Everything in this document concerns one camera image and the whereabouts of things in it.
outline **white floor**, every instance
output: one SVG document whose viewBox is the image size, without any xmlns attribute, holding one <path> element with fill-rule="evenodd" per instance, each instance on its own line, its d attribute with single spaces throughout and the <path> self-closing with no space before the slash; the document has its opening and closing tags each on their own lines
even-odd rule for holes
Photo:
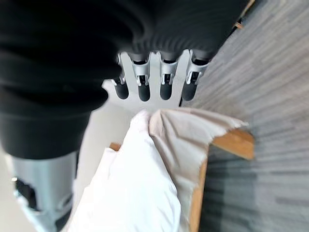
<svg viewBox="0 0 309 232">
<path fill-rule="evenodd" d="M 131 118 L 141 109 L 154 112 L 159 108 L 178 107 L 181 89 L 184 82 L 188 53 L 180 59 L 179 68 L 173 83 L 173 94 L 170 100 L 160 98 L 159 59 L 158 55 L 151 56 L 151 98 L 142 102 L 138 97 L 138 87 L 133 75 L 131 62 L 127 54 L 122 54 L 122 62 L 129 87 L 128 99 L 117 97 L 111 81 L 105 81 L 103 86 L 109 93 L 108 101 L 96 110 L 90 119 L 85 133 L 79 161 L 78 178 L 75 181 L 75 210 L 84 188 L 89 184 L 95 173 L 103 150 L 111 142 L 122 142 L 129 127 Z M 34 232 L 33 227 L 23 215 L 13 197 L 13 186 L 8 173 L 4 154 L 0 154 L 0 231 L 4 232 Z"/>
</svg>

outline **black rubber fingertip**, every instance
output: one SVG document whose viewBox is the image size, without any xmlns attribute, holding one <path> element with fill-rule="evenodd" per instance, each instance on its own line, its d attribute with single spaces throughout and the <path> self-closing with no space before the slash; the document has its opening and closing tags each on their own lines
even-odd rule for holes
<svg viewBox="0 0 309 232">
<path fill-rule="evenodd" d="M 197 90 L 197 85 L 194 83 L 187 84 L 186 82 L 183 85 L 182 97 L 185 101 L 190 101 L 193 99 L 195 92 Z"/>
<path fill-rule="evenodd" d="M 117 96 L 120 99 L 127 99 L 128 98 L 129 90 L 127 88 L 127 84 L 126 83 L 124 83 L 123 85 L 121 85 L 121 84 L 116 85 L 115 86 L 115 90 L 116 90 Z"/>
<path fill-rule="evenodd" d="M 142 101 L 146 102 L 150 99 L 150 88 L 149 85 L 139 86 L 139 97 Z"/>
<path fill-rule="evenodd" d="M 163 100 L 168 100 L 172 96 L 172 85 L 164 84 L 160 88 L 160 96 Z"/>
</svg>

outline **white cloth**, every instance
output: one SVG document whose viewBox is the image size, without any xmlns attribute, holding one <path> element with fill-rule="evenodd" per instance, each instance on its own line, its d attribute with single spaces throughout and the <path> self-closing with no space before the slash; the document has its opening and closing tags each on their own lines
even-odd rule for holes
<svg viewBox="0 0 309 232">
<path fill-rule="evenodd" d="M 179 232 L 190 231 L 192 194 L 199 184 L 200 166 L 209 144 L 229 130 L 245 126 L 238 119 L 199 109 L 158 110 L 149 133 L 168 170 L 181 203 Z"/>
<path fill-rule="evenodd" d="M 118 152 L 106 148 L 70 224 L 70 232 L 177 232 L 177 190 L 148 133 L 144 111 Z"/>
<path fill-rule="evenodd" d="M 105 149 L 69 231 L 188 232 L 209 143 L 244 125 L 197 109 L 137 114 L 119 152 Z"/>
</svg>

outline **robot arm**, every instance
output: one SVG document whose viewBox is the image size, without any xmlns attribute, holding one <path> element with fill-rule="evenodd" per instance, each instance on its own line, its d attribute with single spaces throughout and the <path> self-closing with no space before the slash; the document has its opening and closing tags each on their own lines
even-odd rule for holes
<svg viewBox="0 0 309 232">
<path fill-rule="evenodd" d="M 179 55 L 194 49 L 183 89 L 189 100 L 247 2 L 0 2 L 0 140 L 15 196 L 38 230 L 60 231 L 70 216 L 84 131 L 108 97 L 103 80 L 128 96 L 117 54 L 130 55 L 146 101 L 149 53 L 160 51 L 168 99 Z"/>
</svg>

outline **black bellows cover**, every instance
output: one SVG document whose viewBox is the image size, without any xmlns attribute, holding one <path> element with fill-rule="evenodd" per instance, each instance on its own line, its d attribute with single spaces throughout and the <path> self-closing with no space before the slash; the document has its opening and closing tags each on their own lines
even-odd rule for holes
<svg viewBox="0 0 309 232">
<path fill-rule="evenodd" d="M 198 49 L 213 57 L 247 0 L 0 3 L 0 140 L 6 152 L 47 159 L 78 150 L 104 104 L 119 51 Z"/>
</svg>

